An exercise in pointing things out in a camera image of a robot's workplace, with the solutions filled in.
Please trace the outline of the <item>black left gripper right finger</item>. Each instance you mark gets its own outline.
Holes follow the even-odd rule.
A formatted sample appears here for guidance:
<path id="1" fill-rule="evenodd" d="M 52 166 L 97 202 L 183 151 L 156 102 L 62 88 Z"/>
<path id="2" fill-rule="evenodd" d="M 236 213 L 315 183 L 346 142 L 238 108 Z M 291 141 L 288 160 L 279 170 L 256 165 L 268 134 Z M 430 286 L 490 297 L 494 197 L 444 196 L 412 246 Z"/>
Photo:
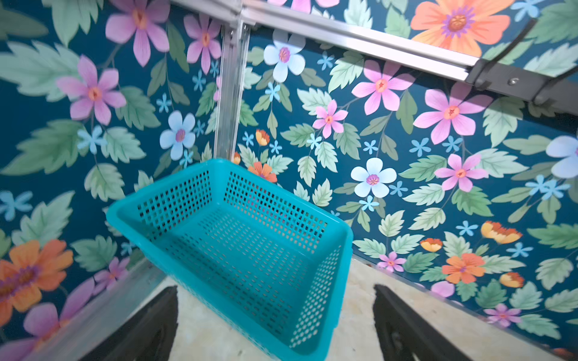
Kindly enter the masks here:
<path id="1" fill-rule="evenodd" d="M 468 360 L 390 288 L 376 284 L 374 324 L 384 360 Z"/>

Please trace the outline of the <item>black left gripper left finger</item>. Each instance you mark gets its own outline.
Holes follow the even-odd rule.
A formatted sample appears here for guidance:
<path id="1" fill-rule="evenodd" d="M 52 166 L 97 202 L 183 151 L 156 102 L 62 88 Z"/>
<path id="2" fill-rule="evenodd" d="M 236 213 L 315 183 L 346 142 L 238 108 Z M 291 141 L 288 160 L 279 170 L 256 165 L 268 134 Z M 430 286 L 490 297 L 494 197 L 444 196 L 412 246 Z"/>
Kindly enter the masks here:
<path id="1" fill-rule="evenodd" d="M 177 287 L 167 287 L 82 359 L 168 360 L 178 316 Z"/>

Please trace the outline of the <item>aluminium frame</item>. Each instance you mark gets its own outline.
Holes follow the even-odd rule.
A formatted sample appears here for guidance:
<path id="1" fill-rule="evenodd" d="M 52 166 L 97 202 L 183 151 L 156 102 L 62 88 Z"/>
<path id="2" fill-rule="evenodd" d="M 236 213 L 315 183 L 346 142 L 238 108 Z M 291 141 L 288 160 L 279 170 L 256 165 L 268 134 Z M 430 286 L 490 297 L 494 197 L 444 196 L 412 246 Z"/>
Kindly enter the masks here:
<path id="1" fill-rule="evenodd" d="M 262 1 L 178 1 L 189 11 L 207 14 L 224 25 L 221 98 L 215 131 L 216 158 L 231 159 L 236 148 L 251 29 L 264 26 L 334 45 L 452 81 L 465 81 L 477 57 L 425 45 L 372 29 L 299 13 Z"/>

